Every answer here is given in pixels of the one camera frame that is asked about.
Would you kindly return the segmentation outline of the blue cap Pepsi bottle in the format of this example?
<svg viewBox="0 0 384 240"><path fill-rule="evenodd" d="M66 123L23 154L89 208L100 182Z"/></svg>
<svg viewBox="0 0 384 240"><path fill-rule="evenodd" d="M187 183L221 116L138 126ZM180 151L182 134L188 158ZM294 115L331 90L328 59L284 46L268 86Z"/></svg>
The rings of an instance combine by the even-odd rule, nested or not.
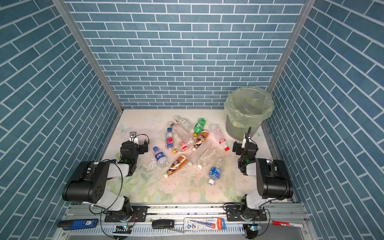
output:
<svg viewBox="0 0 384 240"><path fill-rule="evenodd" d="M155 159L157 161L158 166L165 167L168 164L168 158L158 147L154 147L153 151L155 153Z"/></svg>

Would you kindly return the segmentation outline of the Fiji water bottle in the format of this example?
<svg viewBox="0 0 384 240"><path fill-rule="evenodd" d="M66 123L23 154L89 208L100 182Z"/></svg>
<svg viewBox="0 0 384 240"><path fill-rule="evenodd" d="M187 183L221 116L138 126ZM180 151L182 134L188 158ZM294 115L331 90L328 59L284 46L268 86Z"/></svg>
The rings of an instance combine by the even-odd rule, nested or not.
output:
<svg viewBox="0 0 384 240"><path fill-rule="evenodd" d="M172 128L167 128L166 132L166 148L171 150L174 148L174 136Z"/></svg>

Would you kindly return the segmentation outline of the blue label Pocari bottle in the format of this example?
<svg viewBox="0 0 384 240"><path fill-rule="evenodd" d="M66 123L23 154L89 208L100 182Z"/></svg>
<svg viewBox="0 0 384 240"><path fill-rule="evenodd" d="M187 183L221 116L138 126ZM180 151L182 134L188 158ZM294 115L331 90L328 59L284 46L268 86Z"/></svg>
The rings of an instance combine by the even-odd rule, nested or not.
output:
<svg viewBox="0 0 384 240"><path fill-rule="evenodd" d="M209 185L213 186L217 180L220 179L222 170L224 166L224 160L223 158L217 158L214 160L214 163L212 164L212 167L209 171Z"/></svg>

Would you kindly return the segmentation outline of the clear bottle green label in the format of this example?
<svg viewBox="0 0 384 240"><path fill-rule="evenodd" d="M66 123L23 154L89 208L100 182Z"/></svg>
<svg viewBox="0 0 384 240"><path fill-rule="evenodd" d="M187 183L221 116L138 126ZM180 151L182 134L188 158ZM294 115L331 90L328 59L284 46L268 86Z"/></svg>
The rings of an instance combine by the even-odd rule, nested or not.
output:
<svg viewBox="0 0 384 240"><path fill-rule="evenodd" d="M194 144L194 138L181 125L172 123L170 127L186 144Z"/></svg>

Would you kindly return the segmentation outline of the red label yellow cap bottle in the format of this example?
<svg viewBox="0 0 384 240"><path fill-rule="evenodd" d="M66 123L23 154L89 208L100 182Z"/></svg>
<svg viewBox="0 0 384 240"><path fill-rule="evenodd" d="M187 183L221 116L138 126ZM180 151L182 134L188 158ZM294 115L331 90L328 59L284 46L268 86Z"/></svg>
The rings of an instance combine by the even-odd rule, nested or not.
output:
<svg viewBox="0 0 384 240"><path fill-rule="evenodd" d="M195 145L195 141L188 141L188 142L180 142L177 144L177 146L173 149L173 153L176 154L178 152L185 152L186 150L191 149Z"/></svg>

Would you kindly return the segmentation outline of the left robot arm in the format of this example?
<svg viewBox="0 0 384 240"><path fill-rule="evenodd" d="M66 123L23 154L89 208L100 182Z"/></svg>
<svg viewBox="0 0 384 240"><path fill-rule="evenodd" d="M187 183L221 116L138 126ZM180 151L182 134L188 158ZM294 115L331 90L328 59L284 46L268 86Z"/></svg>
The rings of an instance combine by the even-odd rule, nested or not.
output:
<svg viewBox="0 0 384 240"><path fill-rule="evenodd" d="M101 162L80 162L62 192L67 202L87 202L104 211L122 212L130 215L130 201L120 193L114 194L106 189L107 180L130 177L137 168L139 155L148 152L150 141L143 144L135 142L137 137L122 143L120 159L103 160Z"/></svg>

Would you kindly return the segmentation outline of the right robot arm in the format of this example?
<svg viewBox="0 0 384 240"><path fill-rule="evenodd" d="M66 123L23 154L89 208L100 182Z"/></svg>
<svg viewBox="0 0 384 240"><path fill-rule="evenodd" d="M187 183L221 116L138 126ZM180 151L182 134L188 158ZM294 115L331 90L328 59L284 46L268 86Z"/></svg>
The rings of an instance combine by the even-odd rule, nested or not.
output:
<svg viewBox="0 0 384 240"><path fill-rule="evenodd" d="M256 177L256 190L241 201L241 212L262 210L271 201L292 198L294 187L284 161L257 158L259 150L252 142L234 142L233 152L239 156L238 168L245 176Z"/></svg>

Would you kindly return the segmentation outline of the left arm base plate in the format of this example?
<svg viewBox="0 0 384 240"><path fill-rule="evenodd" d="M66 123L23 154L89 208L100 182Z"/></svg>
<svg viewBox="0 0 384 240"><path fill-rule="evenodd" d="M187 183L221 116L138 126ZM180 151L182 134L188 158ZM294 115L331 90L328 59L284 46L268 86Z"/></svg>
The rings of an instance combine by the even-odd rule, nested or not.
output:
<svg viewBox="0 0 384 240"><path fill-rule="evenodd" d="M120 211L107 211L106 223L144 222L146 220L148 206L123 207Z"/></svg>

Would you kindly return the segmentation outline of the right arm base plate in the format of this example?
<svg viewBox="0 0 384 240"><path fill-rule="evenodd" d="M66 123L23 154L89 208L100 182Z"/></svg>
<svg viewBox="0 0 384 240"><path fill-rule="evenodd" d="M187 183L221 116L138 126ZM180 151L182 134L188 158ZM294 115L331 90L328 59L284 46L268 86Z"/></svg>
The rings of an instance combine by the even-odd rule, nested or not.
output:
<svg viewBox="0 0 384 240"><path fill-rule="evenodd" d="M238 204L224 204L223 209L226 212L227 220L229 222L262 222L267 220L266 212L264 210L252 210Z"/></svg>

